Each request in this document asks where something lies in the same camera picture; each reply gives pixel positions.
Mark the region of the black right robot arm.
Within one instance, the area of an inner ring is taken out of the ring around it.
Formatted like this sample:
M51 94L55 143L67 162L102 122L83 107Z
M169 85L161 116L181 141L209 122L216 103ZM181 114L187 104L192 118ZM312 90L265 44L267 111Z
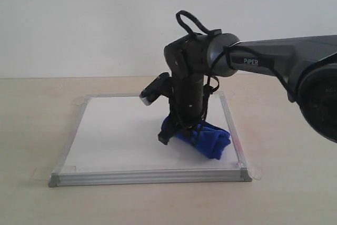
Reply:
M212 93L204 77L230 77L237 71L276 77L309 126L336 141L335 35L249 42L229 33L187 35L168 44L164 57L172 72L172 97L171 126L162 142L203 124Z

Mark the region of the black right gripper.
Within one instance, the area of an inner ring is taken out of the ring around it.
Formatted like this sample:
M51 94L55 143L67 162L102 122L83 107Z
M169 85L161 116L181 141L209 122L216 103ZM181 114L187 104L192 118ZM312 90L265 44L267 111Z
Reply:
M197 146L204 126L203 123L198 124L203 115L204 75L194 73L181 79L176 73L172 73L171 81L173 98L169 99L169 105L173 116L169 114L164 119L158 140L167 145L169 140L181 131L182 123L188 128L184 131L184 141Z

